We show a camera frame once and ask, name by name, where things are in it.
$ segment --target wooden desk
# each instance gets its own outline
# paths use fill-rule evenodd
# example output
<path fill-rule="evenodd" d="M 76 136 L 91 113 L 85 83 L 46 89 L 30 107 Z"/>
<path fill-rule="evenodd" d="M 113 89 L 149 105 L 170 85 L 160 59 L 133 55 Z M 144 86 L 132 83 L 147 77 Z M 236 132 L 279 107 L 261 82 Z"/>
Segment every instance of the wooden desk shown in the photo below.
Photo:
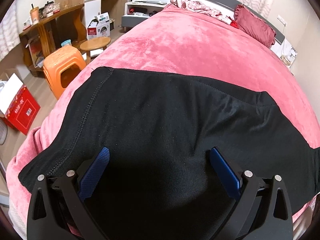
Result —
<path fill-rule="evenodd" d="M 55 45 L 52 44 L 52 39 L 49 36 L 48 31 L 45 28 L 45 24 L 49 23 L 51 24 L 52 27 L 52 32 L 57 32 L 57 25 L 56 25 L 56 18 L 58 18 L 59 16 L 62 16 L 64 14 L 67 13 L 73 13 L 73 24 L 76 27 L 77 33 L 78 33 L 78 43 L 81 43 L 83 41 L 86 40 L 86 28 L 83 26 L 83 24 L 81 23 L 81 19 L 80 19 L 80 14 L 81 14 L 81 9 L 84 6 L 84 4 L 78 5 L 78 6 L 74 6 L 72 8 L 68 8 L 65 10 L 62 10 L 56 14 L 54 14 L 53 16 L 44 18 L 42 20 L 39 21 L 39 23 L 32 25 L 31 27 L 27 28 L 26 30 L 24 30 L 22 33 L 19 34 L 21 42 L 23 45 L 26 40 L 28 40 L 28 38 L 25 38 L 25 36 L 31 32 L 32 30 L 37 29 L 38 33 L 39 33 L 39 37 L 40 37 L 40 41 L 41 41 L 41 46 L 42 46 L 42 52 L 44 57 L 46 58 L 47 56 L 50 55 L 50 53 L 52 53 L 53 51 L 50 51 L 51 48 L 55 48 Z"/>
<path fill-rule="evenodd" d="M 108 13 L 110 19 L 114 19 L 114 26 L 121 24 L 121 17 L 124 12 L 124 6 L 127 0 L 55 0 L 55 3 L 60 3 L 60 7 L 74 7 L 79 4 L 84 4 L 84 19 L 85 27 L 87 28 L 90 22 L 99 13 Z"/>

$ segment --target wooden stool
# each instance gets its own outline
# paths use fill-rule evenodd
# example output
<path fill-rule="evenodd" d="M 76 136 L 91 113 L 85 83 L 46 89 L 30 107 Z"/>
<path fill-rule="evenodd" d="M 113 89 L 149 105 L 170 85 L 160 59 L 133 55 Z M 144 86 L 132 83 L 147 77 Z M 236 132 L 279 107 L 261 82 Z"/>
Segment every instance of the wooden stool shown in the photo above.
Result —
<path fill-rule="evenodd" d="M 85 41 L 80 45 L 80 49 L 87 52 L 87 65 L 91 62 L 91 54 L 90 51 L 95 49 L 101 49 L 105 50 L 107 48 L 107 45 L 109 45 L 111 42 L 110 37 L 97 37 L 90 39 L 88 41 Z"/>
<path fill-rule="evenodd" d="M 85 67 L 80 51 L 71 45 L 56 50 L 44 59 L 43 72 L 57 99 Z"/>

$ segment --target cardboard box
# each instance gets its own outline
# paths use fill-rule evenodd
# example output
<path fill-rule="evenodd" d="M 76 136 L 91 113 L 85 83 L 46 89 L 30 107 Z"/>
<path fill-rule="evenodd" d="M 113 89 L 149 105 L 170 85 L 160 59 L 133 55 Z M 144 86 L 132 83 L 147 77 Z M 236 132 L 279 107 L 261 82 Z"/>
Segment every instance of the cardboard box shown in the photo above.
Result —
<path fill-rule="evenodd" d="M 0 75 L 0 81 L 8 81 L 13 74 L 16 74 L 17 77 L 22 81 L 19 71 L 15 68 L 8 68 L 4 70 Z M 0 111 L 0 117 L 5 117 L 4 113 L 2 113 L 1 111 Z"/>
<path fill-rule="evenodd" d="M 0 111 L 5 118 L 26 135 L 39 110 L 25 84 L 13 74 L 0 92 Z"/>
<path fill-rule="evenodd" d="M 108 13 L 97 15 L 89 24 L 88 40 L 96 37 L 110 36 L 110 18 Z"/>
<path fill-rule="evenodd" d="M 44 56 L 42 53 L 41 41 L 38 36 L 28 40 L 26 48 L 29 47 L 32 63 L 35 68 L 43 67 Z"/>

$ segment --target blue gripper pad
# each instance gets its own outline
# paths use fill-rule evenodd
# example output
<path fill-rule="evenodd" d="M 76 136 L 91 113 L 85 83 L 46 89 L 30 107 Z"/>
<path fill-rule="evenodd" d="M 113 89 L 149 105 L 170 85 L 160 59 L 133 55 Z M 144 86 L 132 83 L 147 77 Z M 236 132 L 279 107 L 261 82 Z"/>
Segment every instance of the blue gripper pad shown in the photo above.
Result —
<path fill-rule="evenodd" d="M 109 149 L 104 147 L 97 157 L 93 160 L 86 173 L 79 182 L 78 196 L 83 202 L 86 198 L 91 197 L 96 188 L 106 166 L 110 160 Z"/>
<path fill-rule="evenodd" d="M 239 201 L 241 197 L 240 180 L 216 148 L 212 148 L 210 151 L 210 163 L 227 191 L 228 196 Z"/>

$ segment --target pink blanket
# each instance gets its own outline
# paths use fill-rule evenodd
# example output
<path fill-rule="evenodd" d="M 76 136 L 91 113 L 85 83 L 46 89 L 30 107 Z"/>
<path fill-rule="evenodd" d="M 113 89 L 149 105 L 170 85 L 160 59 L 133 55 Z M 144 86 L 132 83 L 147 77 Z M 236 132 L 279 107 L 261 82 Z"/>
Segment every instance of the pink blanket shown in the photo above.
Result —
<path fill-rule="evenodd" d="M 24 222 L 30 193 L 20 184 L 18 174 L 50 145 L 74 91 L 92 70 L 102 65 L 204 76 L 254 91 L 267 91 L 309 145 L 320 146 L 320 127 L 305 94 L 271 50 L 241 30 L 169 4 L 90 63 L 67 87 L 41 127 L 28 134 L 7 168 L 10 199 Z"/>

